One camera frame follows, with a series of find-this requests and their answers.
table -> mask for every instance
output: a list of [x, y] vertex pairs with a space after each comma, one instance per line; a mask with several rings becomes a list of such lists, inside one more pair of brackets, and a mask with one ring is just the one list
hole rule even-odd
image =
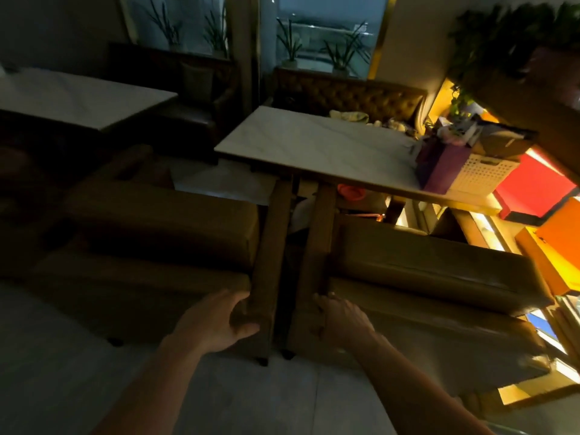
[[177, 96], [39, 68], [0, 77], [0, 110], [97, 131]]
[[346, 183], [399, 197], [495, 215], [496, 198], [449, 190], [423, 192], [415, 176], [405, 134], [322, 116], [259, 107], [215, 150], [308, 172], [331, 183]]

shelf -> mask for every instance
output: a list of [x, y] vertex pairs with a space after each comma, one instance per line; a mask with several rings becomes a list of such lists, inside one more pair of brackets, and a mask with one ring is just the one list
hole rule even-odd
[[537, 146], [580, 185], [580, 113], [532, 85], [498, 73], [482, 72], [461, 85], [475, 101], [505, 124], [538, 131]]

chair leg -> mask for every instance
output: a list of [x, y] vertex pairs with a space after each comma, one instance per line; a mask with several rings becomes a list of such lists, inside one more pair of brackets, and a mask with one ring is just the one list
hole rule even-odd
[[280, 350], [280, 354], [282, 354], [282, 357], [285, 360], [292, 360], [294, 358], [294, 356], [296, 355], [296, 353], [293, 353], [290, 350]]
[[123, 342], [120, 339], [117, 339], [116, 337], [108, 337], [107, 342], [113, 345], [115, 348], [119, 348], [125, 344], [125, 342]]
[[256, 361], [260, 366], [264, 366], [265, 368], [268, 366], [268, 358], [267, 357], [256, 357]]

plant pot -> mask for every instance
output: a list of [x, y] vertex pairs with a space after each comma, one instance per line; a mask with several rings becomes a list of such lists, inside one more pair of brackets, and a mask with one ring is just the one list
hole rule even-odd
[[577, 106], [580, 54], [538, 47], [528, 63], [526, 81], [546, 90], [569, 107]]
[[345, 68], [333, 68], [332, 74], [339, 78], [348, 78], [350, 76], [349, 70]]
[[285, 60], [285, 61], [282, 61], [282, 64], [281, 65], [284, 68], [294, 68], [294, 69], [296, 69], [296, 68], [298, 68], [298, 61], [296, 61], [296, 60], [293, 60], [293, 61]]

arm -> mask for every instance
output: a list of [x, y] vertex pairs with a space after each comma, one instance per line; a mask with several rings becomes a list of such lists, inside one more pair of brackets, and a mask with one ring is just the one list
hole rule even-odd
[[143, 372], [91, 434], [170, 435], [201, 357], [258, 332], [256, 324], [236, 328], [230, 325], [233, 308], [249, 295], [250, 292], [223, 290], [187, 310]]
[[315, 295], [314, 299], [325, 313], [321, 338], [348, 351], [359, 362], [399, 435], [492, 435], [375, 332], [359, 307], [333, 293], [328, 297]]

